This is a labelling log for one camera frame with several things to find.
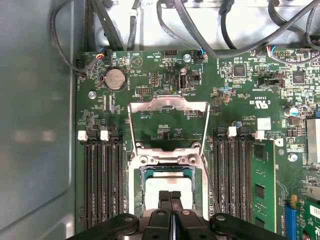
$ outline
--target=wire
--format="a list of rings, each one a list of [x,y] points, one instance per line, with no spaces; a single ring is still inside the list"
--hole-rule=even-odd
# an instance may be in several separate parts
[[[235,0],[223,0],[221,7],[219,9],[219,14],[221,15],[220,26],[222,37],[226,43],[226,45],[230,49],[237,49],[236,46],[231,41],[228,31],[227,31],[227,14],[231,11],[231,8],[235,4]]]
[[[268,3],[268,13],[269,16],[271,18],[271,20],[277,24],[279,27],[283,26],[285,23],[287,23],[287,21],[285,19],[283,19],[279,13],[277,13],[276,8],[275,8],[275,4],[274,4],[275,0],[269,0]],[[305,31],[303,31],[300,27],[296,26],[296,25],[291,25],[288,28],[289,31],[294,32],[295,34],[297,34],[301,40],[303,41],[304,45],[307,47],[308,45],[308,41],[306,39],[306,33]]]
[[[161,0],[159,0],[157,3],[156,3],[156,14],[157,14],[157,17],[158,17],[158,21],[159,21],[159,24],[160,26],[162,27],[162,29],[165,31],[166,34],[168,34],[170,37],[172,37],[173,39],[175,40],[178,40],[180,41],[181,43],[183,43],[184,45],[190,47],[190,48],[198,48],[197,45],[195,44],[191,44],[187,41],[185,41],[182,37],[178,36],[177,34],[175,34],[166,24],[165,22],[163,21],[162,19],[162,7],[161,7]]]
[[[287,64],[287,65],[309,64],[309,63],[314,62],[315,60],[320,58],[320,52],[315,52],[315,53],[317,53],[315,56],[311,56],[310,58],[308,58],[306,60],[303,60],[303,61],[288,61],[291,58],[282,59],[282,58],[278,58],[278,57],[274,56],[275,49],[276,49],[276,46],[274,46],[274,47],[266,46],[267,55],[269,56],[269,58],[271,58],[274,61],[276,61],[278,63],[281,63],[281,64]]]
[[[269,36],[266,36],[265,38],[261,39],[260,41],[257,41],[247,47],[241,48],[241,49],[235,49],[235,50],[213,50],[210,45],[207,43],[207,41],[204,39],[204,37],[201,35],[199,30],[197,29],[195,23],[192,21],[190,15],[188,14],[183,2],[181,0],[173,0],[175,4],[175,9],[178,12],[185,28],[188,30],[188,32],[191,34],[191,36],[196,40],[196,42],[202,46],[206,53],[213,56],[214,58],[232,58],[239,56],[241,54],[244,54],[246,52],[249,52],[251,50],[254,50],[260,46],[263,46],[265,43],[271,42],[278,36],[280,36],[285,30],[287,30],[292,24],[296,23],[299,19],[301,19],[307,12],[309,12],[312,8],[316,7],[320,0],[313,0],[311,3],[309,3],[307,6],[305,6],[300,12],[298,12],[293,18],[291,18],[287,23],[285,23],[283,26],[278,28],[275,32],[270,34]]]
[[[117,30],[107,13],[105,6],[103,5],[101,0],[91,0],[94,11],[96,12],[99,21],[101,22],[101,26],[105,33],[105,36],[109,42],[109,45],[113,51],[123,51],[124,47],[122,46],[121,40],[117,33]]]
[[[132,10],[137,11],[138,7],[141,5],[142,0],[134,0]],[[128,42],[126,45],[127,51],[132,51],[135,48],[135,41],[136,41],[136,34],[137,34],[137,17],[131,16],[130,17],[130,34],[128,38]]]
[[[85,73],[98,62],[98,59],[94,58],[85,68],[79,68],[79,67],[76,67],[75,65],[72,65],[69,62],[69,60],[67,59],[64,51],[62,50],[61,45],[59,43],[58,36],[57,36],[57,30],[56,30],[57,15],[61,9],[63,9],[66,5],[72,3],[73,1],[74,0],[66,0],[62,4],[60,4],[56,9],[54,9],[52,11],[51,21],[50,21],[50,31],[51,31],[53,43],[54,43],[56,49],[58,50],[59,55],[62,57],[62,60],[65,62],[65,64],[67,64],[71,69],[73,69],[79,73]]]
[[[221,20],[220,20],[222,37],[230,49],[237,49],[229,37],[226,20],[227,20],[227,13],[225,12],[221,15]]]
[[[308,44],[310,45],[310,47],[315,50],[320,51],[320,46],[315,45],[311,41],[311,38],[310,38],[310,28],[311,28],[312,20],[314,19],[315,12],[316,12],[316,7],[312,8],[309,13],[308,19],[306,21],[305,36],[306,36],[306,40],[307,40]]]

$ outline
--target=integrated circuit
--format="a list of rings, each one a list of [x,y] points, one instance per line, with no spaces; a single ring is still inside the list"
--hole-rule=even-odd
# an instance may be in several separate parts
[[[265,148],[264,145],[255,144],[253,146],[253,156],[258,159],[263,159],[264,158],[264,148]]]
[[[258,227],[263,228],[263,229],[265,228],[265,222],[260,220],[257,217],[255,218],[255,225],[257,225]]]
[[[292,73],[292,83],[293,84],[305,84],[305,72],[304,71],[294,71]]]
[[[245,65],[234,65],[233,66],[233,76],[234,77],[245,77],[246,76],[246,66]]]
[[[265,199],[265,188],[256,184],[254,186],[254,194],[261,199]]]

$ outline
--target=screw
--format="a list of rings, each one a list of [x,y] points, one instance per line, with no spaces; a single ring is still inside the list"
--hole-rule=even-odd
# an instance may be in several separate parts
[[[197,158],[195,156],[191,156],[188,159],[189,164],[195,164],[197,162]]]
[[[141,156],[140,161],[142,164],[145,164],[148,161],[148,158],[146,156]]]
[[[187,69],[185,69],[184,67],[180,69],[180,73],[181,74],[186,74],[187,73]]]
[[[288,156],[288,160],[290,162],[295,162],[298,160],[298,155],[297,154],[294,154],[294,153],[290,153],[289,156]]]
[[[224,220],[226,220],[226,218],[225,218],[224,216],[220,216],[220,215],[216,216],[215,218],[216,218],[217,220],[219,220],[219,221],[224,221]]]
[[[183,55],[183,61],[185,61],[186,63],[190,63],[191,62],[191,55],[190,54]]]
[[[95,99],[97,97],[97,93],[95,91],[90,91],[88,97],[90,99]]]
[[[190,215],[190,214],[191,214],[191,212],[188,211],[188,210],[183,210],[181,213],[182,213],[183,215]]]

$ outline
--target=cable connector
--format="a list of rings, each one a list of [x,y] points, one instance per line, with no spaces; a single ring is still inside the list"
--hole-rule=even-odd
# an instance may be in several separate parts
[[[223,0],[219,9],[219,14],[223,15],[229,13],[233,4],[235,4],[235,0]]]

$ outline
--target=capacitor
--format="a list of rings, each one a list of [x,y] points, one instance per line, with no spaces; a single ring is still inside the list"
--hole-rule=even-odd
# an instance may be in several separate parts
[[[298,116],[298,114],[299,114],[299,110],[295,106],[288,107],[286,110],[284,110],[284,115],[286,117],[296,117]]]
[[[233,121],[232,126],[236,127],[237,129],[242,127],[242,122],[241,121]]]
[[[298,155],[295,154],[295,153],[290,153],[289,156],[288,156],[288,160],[289,160],[290,162],[295,162],[295,161],[298,160]]]

